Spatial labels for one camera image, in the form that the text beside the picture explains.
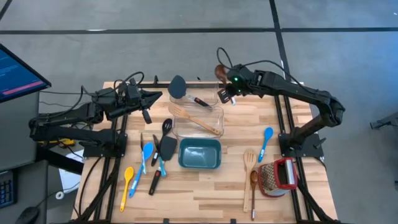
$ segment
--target gray floor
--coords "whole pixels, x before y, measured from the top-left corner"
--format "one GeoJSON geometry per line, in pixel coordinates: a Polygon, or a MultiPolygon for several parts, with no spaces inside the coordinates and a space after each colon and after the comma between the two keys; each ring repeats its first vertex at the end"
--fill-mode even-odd
{"type": "MultiPolygon", "coordinates": [[[[393,0],[276,4],[284,28],[398,27],[398,2],[393,0]]],[[[272,26],[269,3],[260,0],[13,0],[0,21],[0,30],[272,26]]],[[[398,111],[398,33],[289,33],[283,38],[292,74],[308,86],[328,90],[347,109],[341,126],[320,131],[327,137],[326,165],[340,220],[395,223],[396,132],[391,127],[370,130],[369,122],[398,111]]],[[[234,63],[280,61],[273,33],[0,35],[0,42],[47,77],[53,91],[79,91],[81,84],[94,91],[104,81],[139,70],[148,81],[154,75],[170,80],[176,74],[214,80],[220,46],[234,63]]],[[[279,72],[266,64],[255,68],[279,72]]],[[[76,97],[41,94],[40,99],[72,105],[76,97]]],[[[40,106],[42,112],[62,109],[40,106]]],[[[50,191],[55,191],[59,177],[55,169],[49,172],[50,191]]],[[[74,196],[51,200],[47,221],[67,221],[74,196]]]]}

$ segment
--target teal container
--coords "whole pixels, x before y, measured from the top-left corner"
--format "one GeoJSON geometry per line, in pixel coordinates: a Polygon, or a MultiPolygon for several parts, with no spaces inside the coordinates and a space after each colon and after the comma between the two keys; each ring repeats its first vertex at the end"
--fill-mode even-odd
{"type": "Polygon", "coordinates": [[[185,138],[180,142],[178,163],[185,168],[216,169],[221,164],[221,143],[216,139],[185,138]]]}

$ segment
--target computer monitor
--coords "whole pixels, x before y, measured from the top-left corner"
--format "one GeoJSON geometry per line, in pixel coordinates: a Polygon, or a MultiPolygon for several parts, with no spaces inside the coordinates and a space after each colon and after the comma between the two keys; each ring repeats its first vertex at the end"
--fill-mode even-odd
{"type": "Polygon", "coordinates": [[[50,86],[48,80],[0,44],[0,103],[50,86]]]}

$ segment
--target wooden tabletop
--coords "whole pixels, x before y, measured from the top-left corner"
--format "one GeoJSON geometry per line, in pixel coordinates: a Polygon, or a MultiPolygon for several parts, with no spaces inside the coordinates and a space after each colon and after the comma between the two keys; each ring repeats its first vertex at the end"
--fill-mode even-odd
{"type": "MultiPolygon", "coordinates": [[[[104,88],[112,87],[113,82],[106,82],[104,88]]],[[[167,177],[159,180],[153,196],[148,194],[154,172],[158,167],[150,166],[147,162],[147,174],[141,176],[137,192],[133,198],[128,198],[126,208],[120,212],[121,197],[124,190],[124,171],[127,167],[134,168],[137,174],[141,163],[140,133],[144,141],[152,140],[155,134],[162,136],[162,123],[172,118],[168,111],[169,93],[167,89],[147,88],[148,91],[163,91],[150,109],[152,124],[146,124],[140,111],[134,112],[128,118],[128,145],[126,155],[121,160],[118,188],[114,199],[112,223],[161,223],[169,218],[171,223],[229,223],[236,218],[238,223],[251,223],[250,212],[243,212],[243,195],[245,171],[243,153],[246,149],[259,152],[264,140],[264,130],[274,129],[274,135],[267,144],[266,154],[261,164],[267,164],[281,158],[277,135],[280,133],[274,97],[258,96],[236,97],[237,105],[230,103],[218,106],[224,110],[224,135],[222,145],[221,165],[216,170],[185,169],[178,164],[178,148],[175,155],[165,164],[167,177]]],[[[281,99],[285,124],[288,124],[284,101],[281,99]]],[[[294,122],[301,126],[311,120],[312,115],[308,103],[290,99],[294,122]]],[[[104,121],[95,126],[96,130],[110,128],[111,122],[104,121]]],[[[78,206],[81,186],[96,158],[85,161],[81,184],[78,190],[75,206],[78,206]]],[[[98,192],[104,159],[94,168],[83,196],[84,210],[98,192]]],[[[313,158],[303,158],[308,189],[322,209],[332,218],[337,218],[333,199],[328,184],[325,168],[313,158]]],[[[306,219],[302,195],[297,190],[301,212],[306,219]]],[[[101,218],[105,217],[108,206],[108,193],[104,197],[101,218]]],[[[253,223],[295,223],[295,216],[290,193],[280,198],[267,198],[260,193],[258,186],[255,193],[256,219],[253,223]]]]}

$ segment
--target wooden spatula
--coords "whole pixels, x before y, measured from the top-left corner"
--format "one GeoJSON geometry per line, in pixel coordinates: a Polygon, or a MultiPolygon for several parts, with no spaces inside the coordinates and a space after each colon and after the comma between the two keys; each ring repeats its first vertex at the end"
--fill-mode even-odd
{"type": "Polygon", "coordinates": [[[190,121],[192,121],[192,122],[194,122],[196,124],[199,124],[200,126],[202,126],[202,127],[206,128],[207,130],[211,131],[212,133],[215,133],[217,135],[221,134],[220,130],[217,130],[217,129],[211,127],[210,125],[206,124],[205,122],[203,122],[203,121],[201,121],[201,120],[199,120],[197,118],[191,117],[187,113],[187,111],[185,111],[183,108],[181,108],[181,107],[179,107],[179,106],[177,106],[175,104],[171,104],[169,106],[169,111],[170,111],[170,113],[172,115],[174,115],[176,117],[179,117],[179,118],[189,119],[190,121]]]}
{"type": "Polygon", "coordinates": [[[243,212],[248,212],[250,173],[257,161],[256,153],[252,149],[247,149],[243,154],[243,161],[244,165],[246,166],[246,185],[244,187],[243,212]]]}

